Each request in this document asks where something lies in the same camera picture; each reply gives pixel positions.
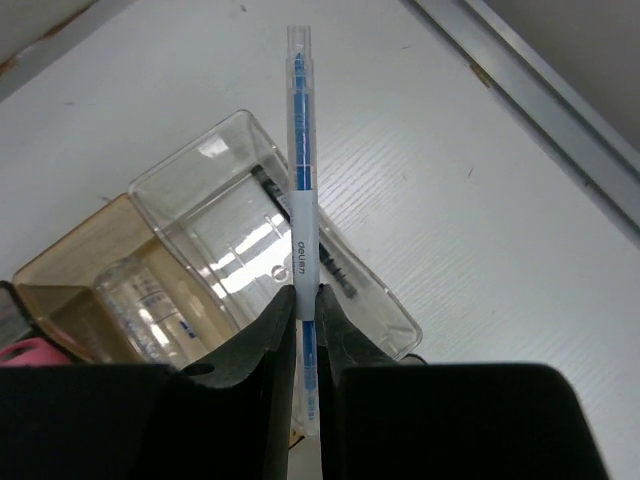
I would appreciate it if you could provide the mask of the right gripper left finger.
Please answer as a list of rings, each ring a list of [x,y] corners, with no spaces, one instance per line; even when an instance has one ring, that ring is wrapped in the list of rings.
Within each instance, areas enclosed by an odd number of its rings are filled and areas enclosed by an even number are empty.
[[[283,479],[295,291],[196,363],[8,366],[5,479]]]

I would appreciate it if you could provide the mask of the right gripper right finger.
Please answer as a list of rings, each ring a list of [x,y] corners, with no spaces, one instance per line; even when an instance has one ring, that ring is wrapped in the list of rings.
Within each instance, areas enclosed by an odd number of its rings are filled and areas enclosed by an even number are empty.
[[[327,479],[596,479],[600,452],[577,396],[538,363],[406,365],[316,298]]]

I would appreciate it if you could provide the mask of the clear glue bottle blue cap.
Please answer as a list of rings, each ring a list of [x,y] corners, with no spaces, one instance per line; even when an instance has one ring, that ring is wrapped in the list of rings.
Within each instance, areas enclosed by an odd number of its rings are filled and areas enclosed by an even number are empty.
[[[215,340],[139,258],[129,256],[110,265],[97,275],[94,287],[145,360],[182,369],[213,351]]]

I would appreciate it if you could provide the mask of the blue clear highlighter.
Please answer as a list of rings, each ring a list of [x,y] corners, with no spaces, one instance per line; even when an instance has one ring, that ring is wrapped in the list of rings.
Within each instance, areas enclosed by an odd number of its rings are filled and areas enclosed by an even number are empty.
[[[304,434],[319,433],[315,302],[320,283],[317,149],[311,28],[287,28],[287,145],[299,402]]]

